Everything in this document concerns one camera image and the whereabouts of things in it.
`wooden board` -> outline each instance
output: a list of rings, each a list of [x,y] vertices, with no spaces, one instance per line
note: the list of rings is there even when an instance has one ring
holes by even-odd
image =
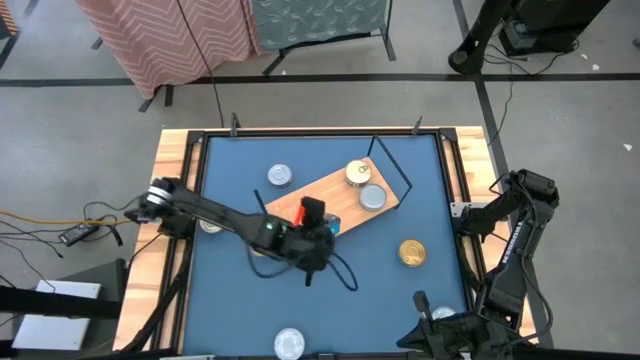
[[[387,192],[387,202],[382,209],[374,212],[362,208],[360,205],[361,189],[347,184],[345,169],[342,168],[270,202],[265,206],[267,212],[293,222],[302,198],[305,196],[313,197],[325,202],[325,213],[340,218],[340,233],[338,234],[340,235],[398,205],[398,198],[382,177],[373,160],[366,157],[362,161],[371,167],[369,184],[380,185]]]
[[[407,129],[406,127],[379,127],[379,129],[384,128]],[[175,129],[162,131],[160,143],[158,145],[158,151],[156,154],[155,164],[153,167],[152,178],[161,176],[180,176],[187,134],[191,130],[203,129]],[[206,130],[226,133],[229,132],[229,129]],[[289,128],[288,130],[304,130],[304,128]],[[480,126],[458,126],[456,127],[456,132],[458,134],[458,145],[460,147],[462,162],[464,164],[465,177],[467,180],[467,184],[469,185],[469,192],[471,193],[471,201],[492,201],[493,199],[495,199],[496,195],[491,193],[488,188],[495,181],[496,174],[494,172],[491,156],[489,155],[489,149],[487,148],[487,140],[484,135],[484,130]],[[196,148],[194,150],[194,156],[191,159],[191,171],[189,173],[189,184],[191,185],[195,180],[195,172],[197,170],[197,162],[199,158],[199,148]],[[448,141],[445,141],[445,156],[449,165],[449,176],[451,177],[451,182],[454,185],[455,199],[456,201],[462,201],[460,188],[458,186],[458,177],[453,167],[453,155],[451,152],[451,147],[448,145]],[[155,228],[153,227],[153,225],[146,225],[141,227],[141,231],[138,236],[138,243],[136,244],[136,249],[144,246],[154,236],[154,230]],[[509,225],[506,223],[499,223],[496,227],[495,233],[503,237],[509,236]],[[142,328],[145,321],[151,314],[151,311],[153,311],[156,304],[158,303],[160,278],[162,276],[162,268],[168,249],[167,243],[167,239],[161,237],[152,246],[141,252],[136,257],[136,261],[134,262],[131,269],[131,275],[129,276],[129,282],[127,283],[127,290],[122,306],[122,311],[120,313],[118,330],[116,332],[116,338],[113,344],[114,350],[121,349],[131,341],[133,336],[135,336],[140,328]],[[467,250],[468,257],[470,257],[470,260],[472,261],[471,264],[473,266],[473,253],[469,242],[465,243],[465,248]],[[504,251],[504,248],[505,243],[500,241],[496,237],[489,236],[487,238],[487,241],[482,245],[482,252],[484,254],[484,261],[487,269],[493,268],[498,263],[500,256]],[[179,246],[176,251],[176,263],[179,263],[182,259],[182,249],[183,248]],[[173,309],[170,308],[170,310],[167,311],[167,315],[165,316],[165,331],[162,334],[162,339],[160,342],[162,348],[166,348],[169,346],[169,329],[173,324],[173,314]],[[183,329],[185,321],[186,314],[183,317],[182,321]],[[520,334],[525,336],[534,332],[535,326],[533,324],[531,310],[528,303],[525,303]]]

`tin can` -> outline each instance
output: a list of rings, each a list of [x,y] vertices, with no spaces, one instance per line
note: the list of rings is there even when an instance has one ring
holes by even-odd
[[[347,184],[360,188],[371,179],[371,166],[362,160],[350,161],[345,167]]]
[[[398,248],[400,261],[408,267],[418,267],[427,260],[427,249],[414,239],[405,240]]]
[[[293,181],[293,173],[287,165],[275,164],[269,169],[267,178],[271,185],[278,188],[285,188]]]
[[[380,185],[369,184],[360,190],[360,205],[367,211],[378,211],[387,202],[387,192]]]

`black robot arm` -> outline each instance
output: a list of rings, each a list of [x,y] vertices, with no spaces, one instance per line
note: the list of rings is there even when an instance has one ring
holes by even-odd
[[[248,247],[303,270],[306,285],[315,271],[322,271],[334,252],[335,238],[324,226],[324,202],[305,197],[302,224],[269,214],[245,214],[187,190],[178,179],[155,179],[140,197],[139,207],[125,216],[137,223],[161,219],[160,231],[189,238],[195,219],[202,219],[237,233]]]
[[[474,359],[495,359],[513,345],[528,344],[518,334],[526,296],[525,261],[530,261],[546,224],[558,206],[553,180],[527,170],[511,172],[508,189],[482,209],[467,208],[458,225],[460,235],[486,235],[495,223],[514,211],[518,220],[498,265],[489,271],[477,294],[474,308],[466,313],[433,319],[427,295],[419,291],[414,303],[421,319],[398,341],[403,348],[424,351],[434,359],[459,359],[470,349]]]

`black wire frame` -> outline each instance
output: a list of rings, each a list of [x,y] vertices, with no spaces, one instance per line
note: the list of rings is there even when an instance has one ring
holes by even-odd
[[[451,183],[451,176],[448,170],[447,158],[445,156],[445,148],[444,142],[449,141],[451,143],[451,148],[453,150],[453,162],[456,168],[456,175],[458,178],[459,186],[463,192],[463,198],[469,195],[469,187],[466,182],[466,177],[460,176],[460,173],[464,174],[464,167],[462,164],[462,157],[460,156],[460,149],[458,147],[458,142],[456,140],[449,140],[442,135],[443,130],[448,130],[450,132],[451,128],[420,128],[416,133],[412,134],[413,127],[394,127],[394,128],[273,128],[273,129],[237,129],[237,137],[239,138],[255,138],[255,137],[336,137],[336,136],[351,136],[351,137],[369,137],[369,136],[433,136],[436,143],[437,156],[440,163],[440,170],[442,174],[442,179],[444,181],[444,192],[446,194],[447,202],[451,203],[455,201],[453,195],[453,186]],[[195,184],[195,192],[201,193],[202,186],[204,182],[204,175],[206,173],[206,164],[207,159],[209,157],[209,141],[211,138],[215,137],[231,137],[231,132],[228,129],[220,129],[220,130],[211,130],[211,131],[190,131],[187,139],[199,138],[201,139],[201,147],[200,147],[200,158],[198,161],[198,168],[196,171],[196,184]],[[189,165],[185,165],[185,163],[191,163],[191,155],[192,149],[195,145],[195,142],[187,142],[187,149],[185,150],[185,159],[183,159],[183,172],[181,174],[182,179],[186,179],[189,174]],[[451,228],[455,234],[455,226],[453,222],[453,218],[451,218]],[[460,248],[462,246],[458,241],[454,241],[455,248],[458,253],[458,259],[460,259],[460,254],[463,253],[463,249]],[[473,247],[473,256],[478,267],[480,264],[484,267],[484,258],[482,256],[481,251],[476,251],[479,249],[479,243],[477,246]],[[170,254],[173,258],[175,257],[175,252]],[[191,254],[185,254],[184,256],[191,257]],[[471,285],[467,281],[465,276],[464,267],[460,263],[460,276],[463,287],[463,292],[465,296],[465,303],[467,305],[467,309],[473,308],[473,289]],[[165,263],[165,267],[163,271],[171,271],[171,268],[168,268],[168,263]],[[187,275],[190,271],[190,264],[187,264]],[[173,328],[171,331],[171,348],[178,349],[179,343],[182,339],[182,319],[184,317],[184,311],[186,306],[186,291],[187,287],[185,286],[180,290],[177,295],[176,306],[175,306],[175,315],[173,319]],[[398,352],[398,353],[353,353],[353,354],[340,354],[340,358],[349,358],[349,359],[367,359],[367,360],[375,360],[375,359],[407,359],[412,360],[411,358],[418,358],[415,352]],[[240,357],[219,357],[226,359],[234,359],[238,360]],[[303,356],[302,359],[318,359],[318,358],[326,358],[326,360],[334,360],[334,356],[332,354],[314,354],[314,355],[306,355]],[[250,357],[242,357],[243,360],[273,360],[273,357],[262,357],[262,356],[250,356]]]
[[[367,151],[367,156],[371,156],[371,150],[373,150],[373,142],[374,141],[378,142],[378,145],[380,145],[380,147],[382,148],[384,153],[387,154],[387,157],[389,158],[389,160],[391,160],[391,163],[396,168],[396,170],[398,170],[398,173],[400,173],[400,176],[402,176],[402,179],[407,184],[407,191],[405,191],[404,194],[402,195],[402,197],[400,198],[400,201],[398,202],[398,205],[394,206],[394,209],[397,209],[397,208],[400,207],[400,204],[402,204],[402,202],[404,201],[404,198],[406,198],[407,195],[409,195],[409,191],[411,191],[411,189],[413,189],[413,184],[411,183],[411,181],[409,180],[407,175],[404,173],[404,171],[402,171],[402,168],[400,167],[400,165],[398,164],[396,159],[391,154],[391,151],[389,151],[389,149],[384,144],[384,142],[380,139],[378,134],[373,134],[373,136],[371,137],[371,143],[369,144],[369,150]]]

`pink chevron fabric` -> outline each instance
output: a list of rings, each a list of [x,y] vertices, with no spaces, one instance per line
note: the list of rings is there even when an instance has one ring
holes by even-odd
[[[76,0],[142,97],[207,74],[176,0]],[[260,53],[249,0],[180,0],[211,69]]]

